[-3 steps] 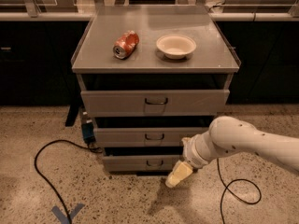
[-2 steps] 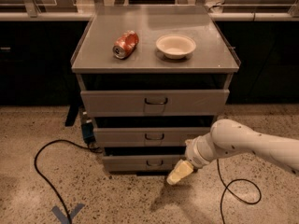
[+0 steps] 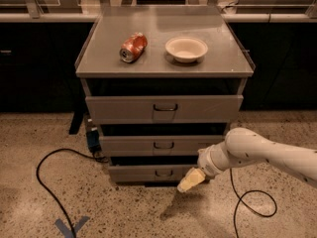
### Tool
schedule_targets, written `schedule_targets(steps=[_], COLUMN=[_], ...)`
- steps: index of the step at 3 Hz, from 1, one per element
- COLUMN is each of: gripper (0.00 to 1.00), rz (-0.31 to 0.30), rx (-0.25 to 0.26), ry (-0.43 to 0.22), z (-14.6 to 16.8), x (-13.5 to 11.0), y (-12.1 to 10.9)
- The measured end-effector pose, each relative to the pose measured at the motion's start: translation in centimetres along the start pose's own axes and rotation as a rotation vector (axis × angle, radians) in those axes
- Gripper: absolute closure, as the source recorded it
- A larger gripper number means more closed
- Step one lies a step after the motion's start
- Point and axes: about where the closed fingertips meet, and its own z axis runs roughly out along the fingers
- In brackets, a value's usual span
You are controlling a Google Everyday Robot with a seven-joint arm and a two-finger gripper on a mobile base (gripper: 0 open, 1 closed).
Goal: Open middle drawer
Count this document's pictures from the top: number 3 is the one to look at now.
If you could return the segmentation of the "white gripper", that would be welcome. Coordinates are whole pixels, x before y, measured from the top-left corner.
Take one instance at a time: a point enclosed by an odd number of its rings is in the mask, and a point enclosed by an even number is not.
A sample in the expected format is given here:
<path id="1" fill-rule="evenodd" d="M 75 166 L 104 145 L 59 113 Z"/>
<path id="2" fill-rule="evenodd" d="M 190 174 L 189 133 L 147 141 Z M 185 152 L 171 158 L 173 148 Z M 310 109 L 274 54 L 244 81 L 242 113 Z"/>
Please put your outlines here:
<path id="1" fill-rule="evenodd" d="M 205 181 L 213 179 L 230 167 L 230 158 L 225 143 L 219 143 L 198 150 L 198 168 L 191 168 L 177 186 L 179 192 L 186 192 Z"/>

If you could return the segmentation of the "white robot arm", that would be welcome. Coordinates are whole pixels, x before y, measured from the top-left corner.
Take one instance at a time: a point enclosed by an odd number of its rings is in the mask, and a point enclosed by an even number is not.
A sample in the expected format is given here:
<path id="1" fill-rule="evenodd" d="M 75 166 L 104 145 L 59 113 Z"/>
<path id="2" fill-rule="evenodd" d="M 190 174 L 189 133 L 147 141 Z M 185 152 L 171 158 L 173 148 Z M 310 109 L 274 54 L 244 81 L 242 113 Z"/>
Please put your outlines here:
<path id="1" fill-rule="evenodd" d="M 249 129 L 234 128 L 223 142 L 198 150 L 198 167 L 187 172 L 177 189 L 186 192 L 225 170 L 257 162 L 267 162 L 317 186 L 317 150 L 273 142 Z"/>

